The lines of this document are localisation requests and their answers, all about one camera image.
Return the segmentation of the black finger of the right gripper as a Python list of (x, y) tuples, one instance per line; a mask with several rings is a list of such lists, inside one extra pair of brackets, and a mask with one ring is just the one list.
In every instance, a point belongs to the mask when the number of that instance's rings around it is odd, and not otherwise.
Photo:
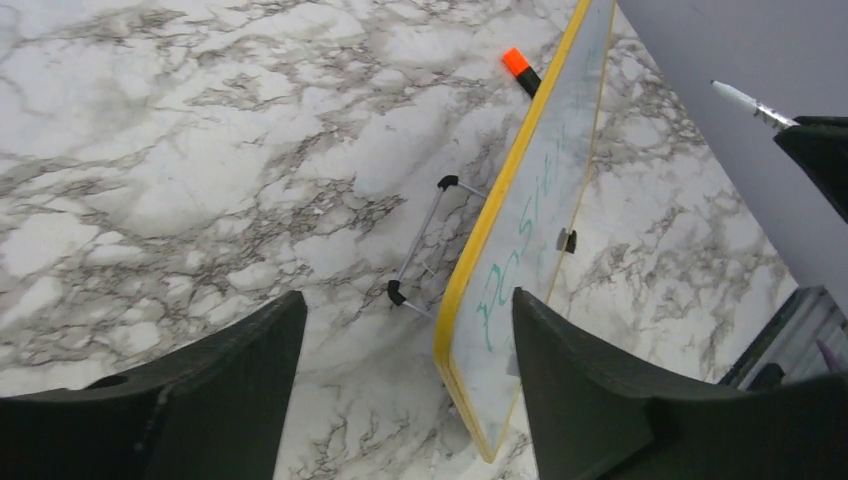
[(847, 118), (796, 117), (796, 126), (774, 142), (804, 171), (844, 222), (847, 221)]

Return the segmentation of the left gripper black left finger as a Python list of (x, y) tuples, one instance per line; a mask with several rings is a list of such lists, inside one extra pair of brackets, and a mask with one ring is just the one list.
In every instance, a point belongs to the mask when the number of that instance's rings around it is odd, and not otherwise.
[(290, 291), (78, 390), (1, 401), (5, 479), (270, 479), (307, 319)]

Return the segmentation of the green-capped whiteboard marker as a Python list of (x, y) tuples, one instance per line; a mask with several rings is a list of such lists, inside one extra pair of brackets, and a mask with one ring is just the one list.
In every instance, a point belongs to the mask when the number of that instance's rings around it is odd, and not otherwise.
[(781, 114), (777, 110), (729, 84), (711, 80), (710, 85), (721, 97), (776, 131), (786, 130), (799, 125), (794, 119)]

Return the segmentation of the yellow-framed whiteboard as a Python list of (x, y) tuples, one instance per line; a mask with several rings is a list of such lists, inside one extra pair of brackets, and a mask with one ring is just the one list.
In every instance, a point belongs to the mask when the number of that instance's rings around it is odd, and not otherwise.
[(512, 293), (549, 297), (588, 178), (616, 4), (577, 4), (450, 277), (433, 358), (492, 462), (520, 390)]

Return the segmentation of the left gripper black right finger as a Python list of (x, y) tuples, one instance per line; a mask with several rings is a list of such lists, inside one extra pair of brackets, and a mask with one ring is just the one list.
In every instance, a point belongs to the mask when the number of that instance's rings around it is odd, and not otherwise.
[(513, 294), (543, 479), (843, 479), (847, 375), (742, 391), (663, 369)]

